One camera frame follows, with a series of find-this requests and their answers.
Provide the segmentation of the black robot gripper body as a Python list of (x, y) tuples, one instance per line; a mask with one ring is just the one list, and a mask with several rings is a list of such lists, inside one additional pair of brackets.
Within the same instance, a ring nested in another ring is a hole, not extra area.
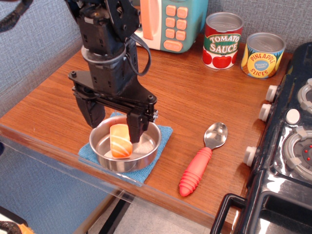
[(120, 112), (143, 112), (150, 122), (157, 119), (157, 98), (138, 82), (137, 77), (146, 74), (146, 70), (138, 71), (136, 39), (129, 39), (115, 57), (92, 53), (85, 47), (81, 54), (89, 70), (69, 73), (74, 94)]

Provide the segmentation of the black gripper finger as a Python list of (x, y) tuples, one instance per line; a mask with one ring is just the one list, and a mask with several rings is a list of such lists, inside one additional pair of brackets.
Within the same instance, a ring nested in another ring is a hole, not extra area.
[(74, 96), (87, 124), (92, 128), (96, 128), (105, 118), (104, 106), (94, 100), (82, 98), (78, 94), (74, 94)]
[(148, 117), (140, 111), (130, 111), (127, 114), (130, 141), (138, 143), (141, 135), (148, 129)]

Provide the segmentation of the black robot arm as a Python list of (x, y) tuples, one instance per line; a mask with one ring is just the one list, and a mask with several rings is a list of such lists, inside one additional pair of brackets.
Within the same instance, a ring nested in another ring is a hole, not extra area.
[(67, 6), (78, 24), (81, 54), (88, 71), (72, 71), (73, 92), (86, 122), (97, 127), (105, 107), (127, 115), (130, 140), (137, 143), (157, 117), (157, 98), (138, 81), (137, 45), (144, 41), (135, 32), (140, 11), (128, 0), (69, 0)]

